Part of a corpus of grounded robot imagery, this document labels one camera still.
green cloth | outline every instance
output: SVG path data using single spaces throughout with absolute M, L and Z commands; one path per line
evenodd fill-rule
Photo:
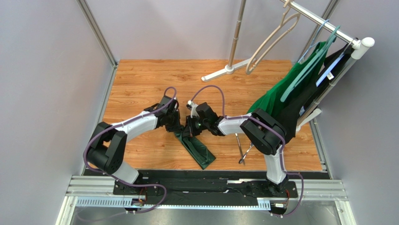
M 182 137 L 182 132 L 175 132 L 175 136 L 202 169 L 205 169 L 209 164 L 215 161 L 216 157 L 197 138 Z
M 296 86 L 290 95 L 287 97 L 286 101 L 281 102 L 280 98 L 282 94 L 285 92 L 287 87 L 295 80 L 295 78 L 299 75 L 299 73 L 306 67 L 306 65 L 312 60 L 313 57 L 316 56 L 317 52 L 320 51 L 326 42 L 320 42 L 316 46 L 315 50 L 313 51 L 312 55 L 304 62 L 304 63 L 296 63 L 288 74 L 278 82 L 272 89 L 270 89 L 266 94 L 260 97 L 248 110 L 247 113 L 253 112 L 257 108 L 261 108 L 266 113 L 271 115 L 272 117 L 276 117 L 282 109 L 284 109 L 291 101 L 291 99 L 298 96 L 303 89 L 309 84 L 310 79 L 313 76 L 317 76 L 323 63 L 325 60 L 325 55 L 323 58 L 317 63 L 317 65 L 312 69 L 312 71 Z

metal pole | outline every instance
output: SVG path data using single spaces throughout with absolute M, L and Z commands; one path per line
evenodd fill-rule
M 76 0 L 79 4 L 79 6 L 82 9 L 82 12 L 86 16 L 86 19 L 88 23 L 90 24 L 92 30 L 94 31 L 94 34 L 96 35 L 98 42 L 100 43 L 101 47 L 103 48 L 105 55 L 108 58 L 108 61 L 111 63 L 111 65 L 116 68 L 118 61 L 115 59 L 114 55 L 112 54 L 112 51 L 110 47 L 108 46 L 107 42 L 105 41 L 104 35 L 101 33 L 100 28 L 98 27 L 98 24 L 96 20 L 94 19 L 93 14 L 91 13 L 90 7 L 87 4 L 86 0 Z
M 294 10 L 296 10 L 298 13 L 306 16 L 307 18 L 309 18 L 313 22 L 317 23 L 318 25 L 322 25 L 325 22 L 325 20 L 323 18 L 320 18 L 318 15 L 316 15 L 313 12 L 305 9 L 301 5 L 298 5 L 294 1 L 291 1 L 288 6 L 293 8 Z M 331 23 L 328 23 L 328 22 L 325 23 L 323 28 L 328 30 L 329 32 L 333 32 L 335 30 L 335 26 L 333 26 Z M 359 42 L 357 40 L 355 40 L 353 37 L 348 36 L 347 34 L 343 33 L 340 30 L 337 31 L 336 36 L 341 38 L 345 42 L 350 43 L 351 45 L 358 45 L 359 44 Z
M 332 80 L 329 84 L 329 86 L 323 91 L 323 93 L 317 97 L 315 100 L 313 100 L 313 102 L 311 103 L 311 105 L 308 107 L 308 109 L 305 111 L 305 113 L 299 117 L 298 122 L 296 123 L 297 125 L 301 124 L 302 121 L 304 121 L 309 114 L 311 114 L 313 112 L 313 110 L 316 109 L 316 107 L 318 106 L 318 104 L 321 102 L 321 100 L 324 99 L 324 97 L 331 91 L 331 89 L 334 88 L 334 86 L 338 83 L 338 81 L 340 81 L 340 79 L 344 76 L 344 74 L 353 66 L 353 64 L 356 62 L 357 60 L 355 60 L 354 58 L 349 58 L 348 61 L 346 62 L 344 68 L 341 70 L 341 72 L 337 75 L 337 77 Z
M 328 3 L 327 7 L 325 8 L 323 14 L 321 15 L 321 18 L 323 18 L 325 20 L 329 19 L 331 17 L 331 15 L 333 14 L 333 11 L 337 7 L 339 1 L 340 0 L 330 0 L 330 2 Z M 301 58 L 301 56 L 303 54 L 305 54 L 306 50 L 309 48 L 309 46 L 312 42 L 312 39 L 314 38 L 315 40 L 317 40 L 318 36 L 320 35 L 320 33 L 319 33 L 319 35 L 317 35 L 317 37 L 316 37 L 317 30 L 318 30 L 318 26 L 316 26 L 315 29 L 313 30 L 311 36 L 309 37 L 308 42 L 306 43 L 301 54 L 299 55 L 298 60 Z
M 246 0 L 241 0 L 240 12 L 238 13 L 237 25 L 236 25 L 236 32 L 234 33 L 233 44 L 231 45 L 230 51 L 230 58 L 229 64 L 227 65 L 228 68 L 231 68 L 233 65 L 234 54 L 236 53 L 237 41 L 238 41 L 238 34 L 240 33 L 241 28 L 241 21 L 243 20 L 244 8 Z

clothes rack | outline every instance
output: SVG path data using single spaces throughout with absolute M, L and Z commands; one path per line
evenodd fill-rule
M 280 1 L 284 3 L 284 6 L 290 6 L 298 13 L 304 15 L 306 18 L 312 20 L 314 23 L 322 26 L 327 31 L 333 32 L 335 30 L 336 26 L 332 25 L 330 22 L 325 22 L 325 19 L 307 10 L 306 8 L 302 7 L 293 0 L 280 0 Z M 250 59 L 244 60 L 235 65 L 232 64 L 236 50 L 238 35 L 240 31 L 241 20 L 244 13 L 244 7 L 245 7 L 245 0 L 242 0 L 236 25 L 236 32 L 234 34 L 233 44 L 230 52 L 229 64 L 227 64 L 226 67 L 222 70 L 216 71 L 212 74 L 202 77 L 202 81 L 208 82 L 222 75 L 232 74 L 234 73 L 234 70 L 244 67 L 250 60 Z M 374 39 L 371 37 L 370 38 L 366 37 L 362 40 L 358 40 L 356 38 L 349 36 L 348 34 L 344 33 L 341 30 L 338 30 L 336 32 L 336 36 L 345 41 L 346 43 L 349 43 L 351 47 L 354 49 L 354 52 L 351 54 L 351 58 L 346 62 L 341 72 L 337 75 L 335 79 L 333 79 L 330 82 L 328 88 L 324 90 L 324 92 L 312 102 L 312 104 L 306 109 L 306 111 L 298 119 L 297 122 L 298 125 L 300 125 L 313 112 L 313 110 L 318 106 L 320 101 L 331 91 L 331 89 L 337 84 L 337 82 L 342 78 L 342 76 L 354 65 L 354 63 L 357 60 L 359 60 L 368 51 L 370 47 L 374 45 L 375 42 Z
M 295 11 L 298 13 L 304 15 L 308 19 L 312 20 L 313 22 L 317 23 L 318 25 L 322 25 L 324 29 L 326 29 L 329 32 L 333 32 L 335 30 L 335 26 L 333 26 L 331 23 L 325 22 L 324 19 L 320 18 L 318 15 L 314 14 L 313 12 L 305 9 L 301 5 L 297 4 L 294 1 L 290 0 L 280 0 L 284 4 L 287 3 L 293 8 Z M 338 81 L 343 77 L 343 75 L 354 65 L 354 63 L 359 60 L 367 51 L 369 48 L 371 48 L 374 45 L 374 39 L 366 37 L 362 40 L 355 39 L 353 37 L 350 37 L 349 35 L 345 34 L 341 30 L 338 30 L 336 32 L 336 36 L 345 41 L 346 43 L 349 43 L 351 47 L 354 49 L 354 52 L 351 54 L 351 58 L 346 62 L 345 66 L 343 69 L 340 71 L 340 73 L 336 76 L 335 79 L 330 81 L 329 86 L 327 89 L 323 91 L 323 93 L 318 96 L 316 99 L 313 100 L 311 105 L 306 109 L 306 111 L 300 116 L 300 118 L 297 121 L 297 126 L 299 126 L 305 119 L 308 118 L 308 116 L 317 108 L 321 100 L 324 99 L 324 97 L 333 89 L 333 87 L 338 83 Z

gray wall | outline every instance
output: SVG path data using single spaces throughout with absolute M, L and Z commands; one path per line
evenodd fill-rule
M 111 75 L 75 0 L 0 3 L 0 224 L 54 224 Z
M 334 176 L 359 225 L 398 224 L 399 2 L 341 0 L 331 21 L 376 44 L 321 104 L 318 118 Z
M 87 2 L 118 60 L 227 59 L 241 0 Z M 296 2 L 321 15 L 329 0 Z M 236 59 L 250 58 L 279 25 L 282 6 L 278 0 L 247 0 Z M 314 27 L 301 18 L 266 59 L 297 60 Z

white hanger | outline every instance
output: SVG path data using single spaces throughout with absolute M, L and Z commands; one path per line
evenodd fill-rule
M 284 4 L 284 8 L 291 2 L 292 0 L 287 0 Z M 281 40 L 283 39 L 284 36 L 286 36 L 298 23 L 299 21 L 299 17 L 300 17 L 300 13 L 295 13 L 293 15 L 291 15 L 290 17 L 288 17 L 288 19 L 285 19 L 286 15 L 288 14 L 288 11 L 291 9 L 290 6 L 288 6 L 288 9 L 283 13 L 283 17 L 281 19 L 281 23 L 280 25 L 272 32 L 272 34 L 270 36 L 268 36 L 266 38 L 266 40 L 259 46 L 259 48 L 256 50 L 256 52 L 253 54 L 253 56 L 251 57 L 251 59 L 249 60 L 247 67 L 245 69 L 245 72 L 247 74 L 251 74 L 252 71 L 256 68 L 256 66 L 262 61 L 262 59 L 266 56 L 266 54 L 269 53 L 269 51 Z M 280 37 L 278 37 L 267 49 L 266 51 L 258 58 L 258 60 L 256 60 L 256 62 L 253 63 L 253 65 L 251 65 L 251 63 L 254 61 L 255 56 L 262 50 L 263 47 L 265 47 L 265 45 L 270 41 L 270 39 L 279 31 L 281 30 L 281 28 L 287 24 L 289 21 L 291 21 L 292 19 L 296 18 L 295 23 L 287 30 L 285 31 Z

